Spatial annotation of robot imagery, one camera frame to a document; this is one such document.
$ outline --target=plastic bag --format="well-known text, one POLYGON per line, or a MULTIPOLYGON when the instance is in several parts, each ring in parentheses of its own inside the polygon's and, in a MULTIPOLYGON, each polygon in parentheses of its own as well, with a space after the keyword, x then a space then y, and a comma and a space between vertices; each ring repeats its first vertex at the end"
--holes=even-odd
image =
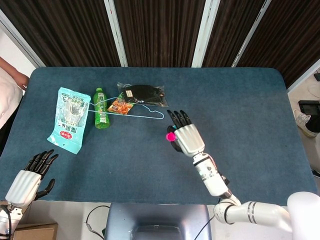
POLYGON ((91 97, 60 87, 54 130, 47 140, 73 154, 82 146, 91 97))
POLYGON ((126 102, 124 99, 124 94, 120 93, 117 99, 107 109, 107 111, 110 113, 127 115, 133 106, 134 104, 126 102))
POLYGON ((168 107, 164 86, 130 85, 120 82, 117 86, 127 103, 168 107))

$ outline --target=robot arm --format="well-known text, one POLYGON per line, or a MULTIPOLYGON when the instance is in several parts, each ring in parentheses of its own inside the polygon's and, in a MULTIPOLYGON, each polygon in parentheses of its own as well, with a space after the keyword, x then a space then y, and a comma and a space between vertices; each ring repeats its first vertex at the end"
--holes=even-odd
POLYGON ((1 205, 0 240, 10 239, 23 216, 22 209, 27 208, 32 201, 47 195, 54 187, 55 179, 51 179, 43 191, 38 191, 42 179, 53 161, 59 156, 55 154, 50 157, 53 152, 54 150, 50 150, 35 155, 24 170, 21 170, 15 177, 5 196, 8 206, 1 205))
POLYGON ((204 153, 205 143, 188 115, 182 110, 180 113, 177 111, 172 113, 168 110, 168 113, 174 125, 169 126, 167 132, 168 135, 174 134, 174 137, 167 135, 167 139, 178 152, 193 158, 193 165, 209 193, 222 199, 214 208, 214 216, 218 221, 226 224, 246 222, 292 232, 290 215, 284 208, 275 204, 253 201, 241 205, 227 187, 226 178, 218 172, 213 158, 204 153))

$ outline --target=light blue package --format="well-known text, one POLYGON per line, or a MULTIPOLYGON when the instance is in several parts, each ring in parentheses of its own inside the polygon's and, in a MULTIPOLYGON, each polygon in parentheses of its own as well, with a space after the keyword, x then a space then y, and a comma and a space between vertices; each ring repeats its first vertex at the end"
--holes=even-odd
POLYGON ((82 146, 91 97, 60 87, 54 130, 47 140, 73 154, 82 146))

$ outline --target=black cable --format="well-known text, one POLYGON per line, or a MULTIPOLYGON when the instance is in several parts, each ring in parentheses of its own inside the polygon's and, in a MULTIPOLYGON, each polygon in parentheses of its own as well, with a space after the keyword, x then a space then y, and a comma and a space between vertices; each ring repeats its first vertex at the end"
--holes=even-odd
POLYGON ((205 229, 205 227, 206 227, 206 226, 210 223, 210 221, 211 221, 212 219, 214 219, 214 218, 215 218, 215 215, 213 215, 213 217, 210 218, 209 221, 206 222, 206 224, 201 228, 200 232, 197 234, 197 236, 195 237, 194 240, 196 240, 196 239, 199 237, 199 235, 201 234, 201 232, 205 229))
POLYGON ((0 205, 0 208, 3 209, 5 211, 5 213, 8 215, 8 220, 9 220, 9 234, 7 235, 8 236, 8 240, 11 239, 11 234, 12 234, 12 223, 11 223, 11 215, 10 215, 10 212, 7 208, 6 205, 0 205))
POLYGON ((85 225, 86 225, 86 227, 88 228, 88 230, 89 230, 91 233, 99 236, 101 239, 105 239, 101 234, 99 234, 98 232, 96 232, 95 230, 93 230, 93 229, 91 228, 91 225, 88 223, 90 214, 91 214, 94 210, 96 210, 96 209, 98 209, 98 208, 101 208, 101 207, 105 207, 105 208, 110 209, 110 207, 107 206, 107 205, 96 206, 94 209, 92 209, 92 210, 89 212, 88 216, 86 217, 85 225))

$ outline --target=person's arm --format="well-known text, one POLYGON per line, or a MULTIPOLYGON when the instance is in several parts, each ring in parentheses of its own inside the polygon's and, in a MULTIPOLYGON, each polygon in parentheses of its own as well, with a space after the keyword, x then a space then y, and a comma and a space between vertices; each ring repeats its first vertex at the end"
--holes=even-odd
POLYGON ((0 68, 5 70, 21 89, 26 90, 26 86, 28 86, 29 83, 29 77, 19 72, 2 57, 0 57, 0 68))

